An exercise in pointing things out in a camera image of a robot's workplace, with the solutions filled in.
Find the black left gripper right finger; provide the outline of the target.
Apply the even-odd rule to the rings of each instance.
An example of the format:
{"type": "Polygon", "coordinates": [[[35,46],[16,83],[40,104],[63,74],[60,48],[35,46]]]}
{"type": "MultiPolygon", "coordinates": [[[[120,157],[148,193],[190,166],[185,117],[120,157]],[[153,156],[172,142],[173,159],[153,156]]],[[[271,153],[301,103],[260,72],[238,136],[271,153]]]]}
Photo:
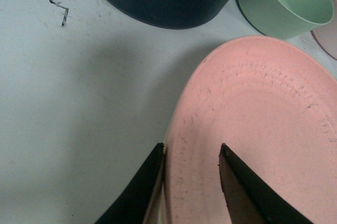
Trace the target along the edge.
{"type": "Polygon", "coordinates": [[[232,223],[311,223],[225,143],[221,145],[219,173],[232,223]]]}

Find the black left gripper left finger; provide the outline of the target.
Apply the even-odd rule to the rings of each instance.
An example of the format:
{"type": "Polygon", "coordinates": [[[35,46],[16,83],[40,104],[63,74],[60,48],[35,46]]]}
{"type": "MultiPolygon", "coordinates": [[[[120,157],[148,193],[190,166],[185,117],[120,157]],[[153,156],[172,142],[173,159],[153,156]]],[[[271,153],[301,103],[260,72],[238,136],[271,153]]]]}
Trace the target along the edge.
{"type": "Polygon", "coordinates": [[[158,143],[96,223],[158,223],[164,159],[164,143],[158,143]]]}

